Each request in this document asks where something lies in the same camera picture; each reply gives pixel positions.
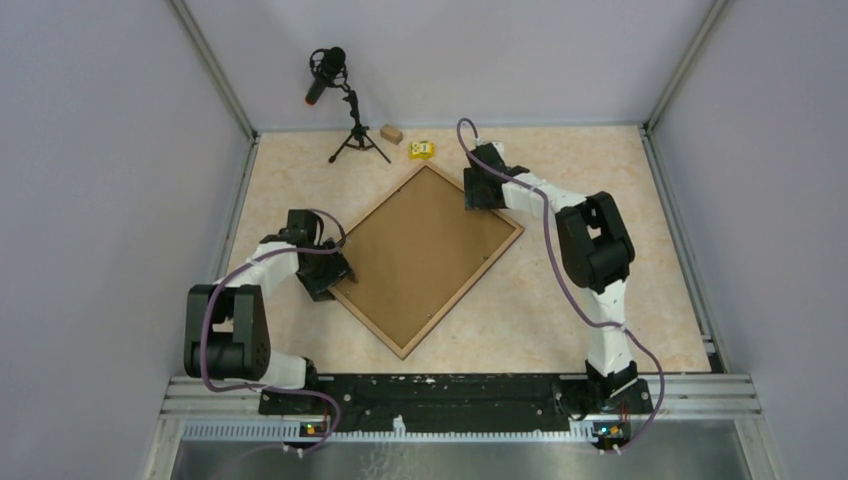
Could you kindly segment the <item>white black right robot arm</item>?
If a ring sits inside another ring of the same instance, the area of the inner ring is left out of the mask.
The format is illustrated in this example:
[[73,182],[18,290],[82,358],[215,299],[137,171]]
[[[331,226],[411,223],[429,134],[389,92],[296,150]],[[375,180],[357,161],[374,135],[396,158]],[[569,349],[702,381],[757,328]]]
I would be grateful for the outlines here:
[[638,370],[625,333],[624,297],[635,248],[613,197],[574,193],[522,166],[508,166],[498,141],[478,141],[463,171],[468,210],[513,210],[542,220],[555,275],[580,290],[576,305],[590,327],[586,359],[589,404],[612,412],[627,397]]

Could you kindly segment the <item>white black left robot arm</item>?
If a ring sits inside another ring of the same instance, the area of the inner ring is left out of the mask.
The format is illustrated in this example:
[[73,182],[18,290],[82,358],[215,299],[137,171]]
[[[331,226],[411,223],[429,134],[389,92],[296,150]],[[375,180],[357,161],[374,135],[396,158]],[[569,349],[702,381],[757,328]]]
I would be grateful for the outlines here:
[[187,294],[185,372],[215,393],[251,389],[282,392],[297,413],[319,404],[314,363],[271,345],[267,304],[289,278],[314,302],[332,299],[332,288],[354,276],[342,248],[347,235],[324,235],[335,218],[320,209],[293,209],[286,225],[263,237],[254,252],[223,278]]

